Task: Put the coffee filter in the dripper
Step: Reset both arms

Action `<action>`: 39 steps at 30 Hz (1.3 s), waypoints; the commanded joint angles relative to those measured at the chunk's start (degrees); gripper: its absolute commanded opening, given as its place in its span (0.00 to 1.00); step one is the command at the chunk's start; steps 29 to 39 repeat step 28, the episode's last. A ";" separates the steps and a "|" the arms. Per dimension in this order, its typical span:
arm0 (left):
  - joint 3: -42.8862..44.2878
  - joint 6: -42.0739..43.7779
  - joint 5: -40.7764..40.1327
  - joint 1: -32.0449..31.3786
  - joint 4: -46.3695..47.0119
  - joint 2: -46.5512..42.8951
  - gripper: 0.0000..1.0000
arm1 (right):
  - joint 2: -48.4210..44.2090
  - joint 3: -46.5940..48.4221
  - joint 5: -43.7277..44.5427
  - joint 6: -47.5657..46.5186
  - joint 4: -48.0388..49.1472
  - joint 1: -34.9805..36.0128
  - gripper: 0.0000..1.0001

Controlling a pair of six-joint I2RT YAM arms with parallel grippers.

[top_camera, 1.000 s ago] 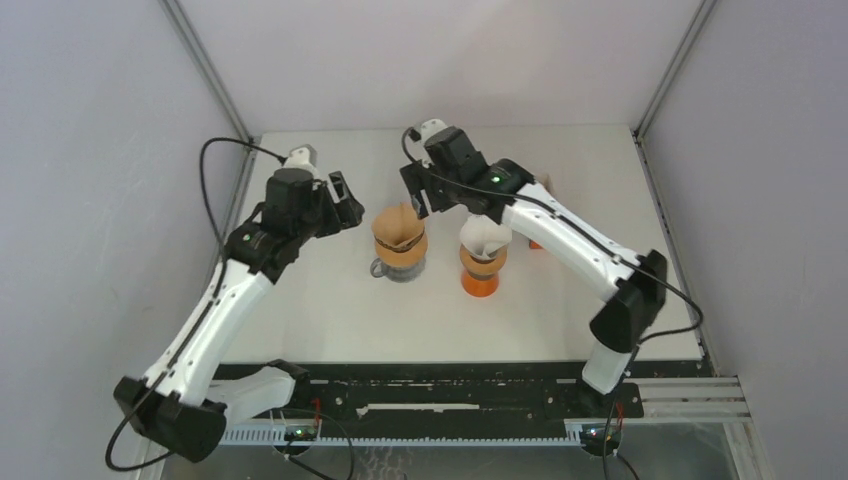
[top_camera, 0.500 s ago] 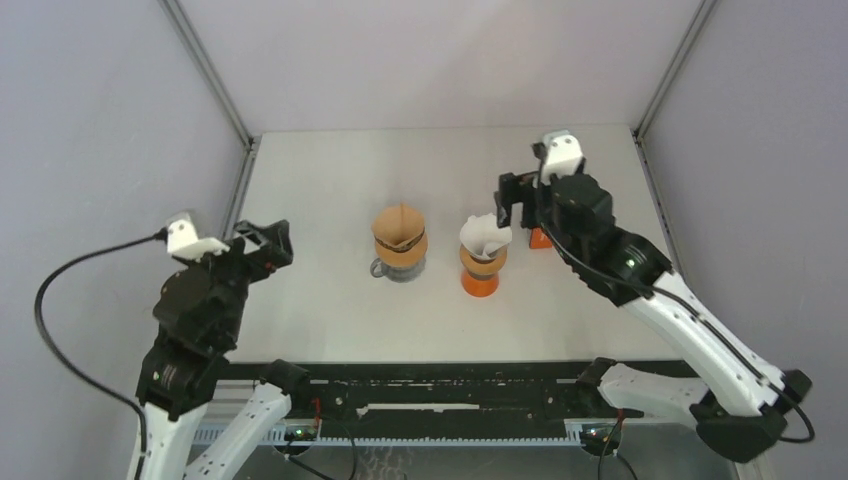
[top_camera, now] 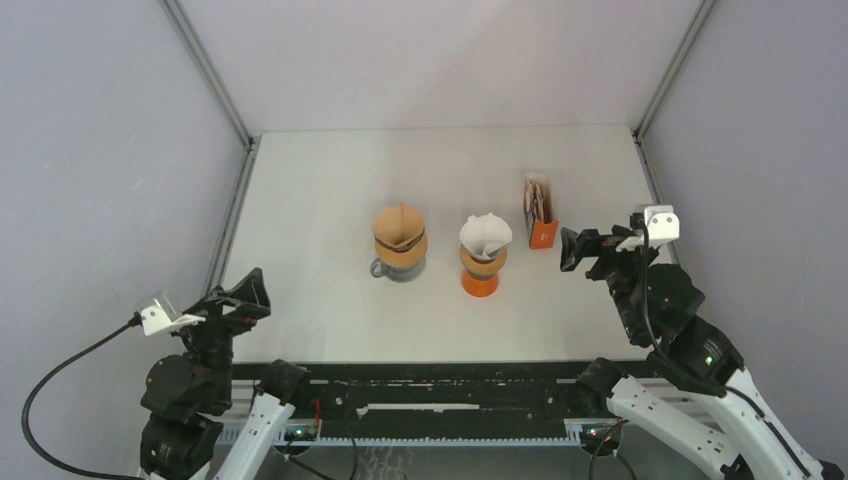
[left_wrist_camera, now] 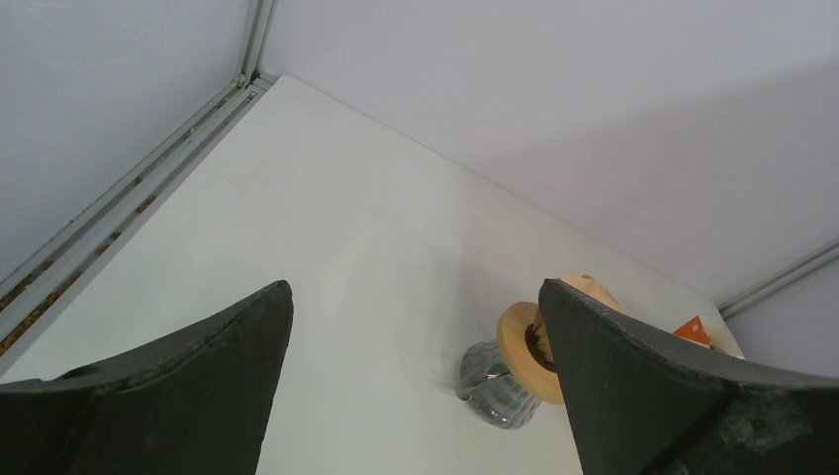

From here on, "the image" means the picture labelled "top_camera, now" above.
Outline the orange glass carafe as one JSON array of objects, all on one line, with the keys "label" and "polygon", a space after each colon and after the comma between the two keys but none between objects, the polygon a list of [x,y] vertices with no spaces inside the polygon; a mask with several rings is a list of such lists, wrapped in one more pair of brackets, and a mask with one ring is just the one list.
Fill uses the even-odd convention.
[{"label": "orange glass carafe", "polygon": [[460,276],[461,285],[466,293],[476,298],[485,298],[492,295],[499,287],[499,274],[476,274],[470,270],[464,270]]}]

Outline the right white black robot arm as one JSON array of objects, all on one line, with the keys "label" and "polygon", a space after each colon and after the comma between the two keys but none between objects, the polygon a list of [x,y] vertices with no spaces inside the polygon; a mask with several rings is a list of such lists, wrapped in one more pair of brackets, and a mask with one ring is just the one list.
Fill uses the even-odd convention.
[{"label": "right white black robot arm", "polygon": [[587,258],[589,280],[603,281],[629,342],[648,349],[652,369],[689,395],[711,418],[706,425],[649,393],[634,375],[598,357],[578,377],[579,406],[606,413],[661,440],[711,479],[843,479],[836,464],[809,454],[760,395],[729,337],[699,316],[705,296],[685,270],[657,263],[679,230],[635,217],[608,234],[561,230],[560,269]]}]

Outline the grey ribbed dripper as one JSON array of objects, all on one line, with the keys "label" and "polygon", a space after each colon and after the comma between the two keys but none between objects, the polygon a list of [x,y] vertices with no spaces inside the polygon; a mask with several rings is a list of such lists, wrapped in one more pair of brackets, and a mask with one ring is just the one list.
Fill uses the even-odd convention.
[{"label": "grey ribbed dripper", "polygon": [[398,244],[387,243],[386,241],[384,241],[384,240],[382,240],[378,237],[374,237],[374,240],[375,240],[377,245],[381,246],[382,248],[384,248],[388,251],[395,252],[395,253],[405,253],[405,252],[415,248],[416,245],[419,244],[425,237],[426,237],[426,231],[422,230],[418,235],[410,237],[406,240],[403,240]]}]

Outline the grey glass carafe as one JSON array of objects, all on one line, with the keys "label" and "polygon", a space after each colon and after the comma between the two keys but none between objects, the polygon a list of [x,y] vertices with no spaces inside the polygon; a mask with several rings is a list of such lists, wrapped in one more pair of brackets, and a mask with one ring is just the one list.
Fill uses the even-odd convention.
[{"label": "grey glass carafe", "polygon": [[409,283],[416,280],[426,268],[426,257],[422,257],[416,263],[405,266],[392,266],[380,258],[375,258],[371,263],[369,272],[373,278],[384,278],[395,283]]}]

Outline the orange coffee filter box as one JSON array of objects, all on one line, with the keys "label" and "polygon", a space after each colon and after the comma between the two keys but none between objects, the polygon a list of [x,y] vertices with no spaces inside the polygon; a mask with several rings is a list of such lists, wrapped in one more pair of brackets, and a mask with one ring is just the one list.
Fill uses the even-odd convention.
[{"label": "orange coffee filter box", "polygon": [[524,176],[522,205],[529,248],[552,248],[559,221],[548,176],[538,173],[527,173]]}]

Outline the white paper coffee filter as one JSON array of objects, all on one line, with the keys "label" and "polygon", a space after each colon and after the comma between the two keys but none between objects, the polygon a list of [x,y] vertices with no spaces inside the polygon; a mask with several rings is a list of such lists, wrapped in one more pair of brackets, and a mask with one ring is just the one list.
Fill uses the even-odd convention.
[{"label": "white paper coffee filter", "polygon": [[508,223],[493,213],[471,215],[460,228],[459,240],[470,255],[478,260],[491,260],[497,252],[512,242]]}]

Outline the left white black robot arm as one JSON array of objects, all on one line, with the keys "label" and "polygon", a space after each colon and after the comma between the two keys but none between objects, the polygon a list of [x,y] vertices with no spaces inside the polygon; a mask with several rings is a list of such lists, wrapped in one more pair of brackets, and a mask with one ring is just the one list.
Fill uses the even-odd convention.
[{"label": "left white black robot arm", "polygon": [[[271,313],[263,271],[250,270],[232,288],[216,286],[178,312],[164,294],[148,300],[137,316],[147,337],[169,334],[184,352],[151,367],[140,400],[149,419],[140,441],[140,468],[148,479],[204,479],[232,406],[235,337]],[[247,419],[216,479],[252,479],[274,437],[291,417],[305,414],[313,394],[306,368],[276,360],[268,364]]]}]

